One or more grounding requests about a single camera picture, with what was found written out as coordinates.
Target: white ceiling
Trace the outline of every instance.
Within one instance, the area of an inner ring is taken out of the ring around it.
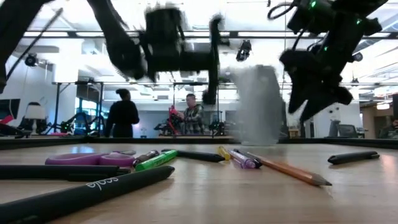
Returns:
[[[151,0],[113,0],[116,10],[121,17],[127,22],[131,30],[145,28],[144,12],[148,7],[154,7],[157,3],[165,4],[165,1]],[[207,29],[208,22],[212,15],[221,14],[225,18],[224,30],[246,30],[246,31],[285,31],[285,24],[289,21],[292,13],[285,17],[281,17],[275,21],[267,20],[267,1],[255,0],[174,0],[172,2],[179,7],[184,13],[187,22],[187,30]],[[271,1],[271,7],[275,6],[281,0]],[[45,5],[29,30],[41,30],[46,22],[54,15],[54,12],[60,7],[64,8],[61,18],[50,28],[49,31],[98,31],[100,27],[95,20],[93,12],[88,3],[84,0],[56,0]],[[387,4],[373,13],[370,17],[378,17],[379,21],[387,21],[392,16],[398,15],[398,0],[390,0]],[[32,39],[23,39],[22,47],[29,45]],[[37,46],[59,46],[65,39],[42,39]],[[192,40],[194,42],[203,41],[203,39]],[[223,52],[230,54],[220,54],[221,68],[223,70],[229,67],[242,66],[234,57],[236,49],[242,40],[231,40],[232,49],[222,49]],[[299,42],[298,48],[307,48],[308,45],[314,43],[315,40],[303,39]],[[279,62],[279,55],[284,49],[293,45],[293,39],[252,39],[252,54],[249,59],[244,62],[246,65],[264,64],[272,65],[276,68],[279,81],[282,82],[283,67]],[[106,52],[103,49],[103,40],[86,39],[83,46],[91,46],[97,50],[96,55],[90,55],[91,50],[87,50],[80,57],[82,74],[89,75],[97,80],[105,82],[123,82],[114,67],[110,64]],[[398,51],[394,49],[397,46],[396,40],[382,40],[361,51],[364,55],[362,62],[356,62],[347,65],[342,73],[344,82],[350,82],[352,77],[359,78],[360,82],[396,82],[398,63],[396,58]],[[56,63],[57,54],[41,53],[40,58],[50,60]],[[170,75],[163,73],[160,82],[172,82]],[[181,77],[177,73],[174,74],[174,80],[181,82],[183,79],[192,81],[198,78],[206,77],[206,73],[199,76],[191,76],[189,78]]]

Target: robotic arm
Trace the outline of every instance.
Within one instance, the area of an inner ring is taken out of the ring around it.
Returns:
[[[282,53],[279,60],[292,80],[289,113],[297,111],[304,101],[307,104],[300,120],[306,121],[333,103],[348,105],[351,93],[339,86],[340,73],[345,65],[354,62],[353,52],[364,35],[382,30],[376,19],[368,19],[370,13],[387,0],[294,0],[281,4],[268,13],[268,19],[276,19],[297,8],[287,27],[299,33],[294,46]],[[281,6],[288,9],[277,16],[273,11]],[[308,50],[296,50],[304,32],[313,36],[326,32],[325,38]]]
[[[8,58],[23,38],[30,23],[39,13],[40,8],[52,0],[5,0],[0,7],[0,94],[4,91],[12,71],[17,63],[6,74],[5,64]],[[209,52],[189,52],[184,47],[181,12],[176,8],[156,9],[146,13],[147,30],[139,35],[139,43],[135,44],[123,29],[125,23],[116,12],[110,0],[87,0],[95,18],[101,27],[109,59],[124,75],[136,80],[143,76],[155,82],[156,72],[208,70],[209,86],[203,93],[203,102],[214,105],[216,103],[216,89],[218,86],[218,46],[229,45],[228,41],[221,41],[218,25],[221,17],[210,21],[211,47]],[[144,66],[141,55],[144,51],[147,66]]]

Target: man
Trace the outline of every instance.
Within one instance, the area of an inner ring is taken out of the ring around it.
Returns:
[[[187,95],[188,108],[182,112],[178,112],[178,116],[184,120],[184,134],[204,134],[205,127],[202,122],[203,107],[198,105],[194,94]]]
[[[398,138],[398,119],[394,119],[390,126],[382,128],[380,130],[379,138],[381,139],[395,139]]]

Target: dark hair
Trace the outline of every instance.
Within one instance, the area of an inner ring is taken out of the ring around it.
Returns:
[[[193,97],[193,99],[196,99],[195,94],[193,94],[193,93],[189,93],[186,98],[188,98],[190,96]]]
[[[124,99],[130,92],[127,89],[118,89],[116,93],[119,94],[120,98]]]

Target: woman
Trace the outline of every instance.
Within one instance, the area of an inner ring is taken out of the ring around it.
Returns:
[[[139,122],[136,104],[131,101],[129,90],[118,89],[116,93],[119,94],[122,100],[114,103],[109,110],[105,127],[105,137],[109,137],[114,125],[114,138],[132,138],[131,124]]]

